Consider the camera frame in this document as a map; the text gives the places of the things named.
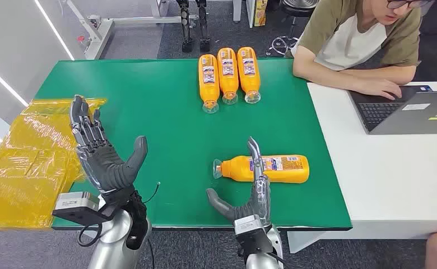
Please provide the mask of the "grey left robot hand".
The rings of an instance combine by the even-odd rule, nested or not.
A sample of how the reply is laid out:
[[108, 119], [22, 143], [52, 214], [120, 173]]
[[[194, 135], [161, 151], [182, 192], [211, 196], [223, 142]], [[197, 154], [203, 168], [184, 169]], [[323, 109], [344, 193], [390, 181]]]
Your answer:
[[106, 136], [100, 110], [90, 115], [83, 96], [74, 96], [69, 118], [76, 153], [90, 183], [102, 194], [132, 187], [148, 153], [147, 138], [138, 136], [133, 153], [124, 161]]

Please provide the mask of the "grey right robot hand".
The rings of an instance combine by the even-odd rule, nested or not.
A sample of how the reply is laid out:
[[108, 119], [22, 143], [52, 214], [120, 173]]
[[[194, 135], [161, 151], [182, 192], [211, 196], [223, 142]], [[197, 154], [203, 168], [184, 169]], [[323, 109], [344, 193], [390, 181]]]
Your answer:
[[242, 206], [232, 206], [222, 200], [212, 188], [206, 189], [209, 204], [230, 222], [257, 215], [263, 226], [270, 226], [271, 197], [268, 176], [264, 173], [263, 158], [259, 145], [253, 137], [247, 140], [253, 165], [253, 182], [250, 198]]

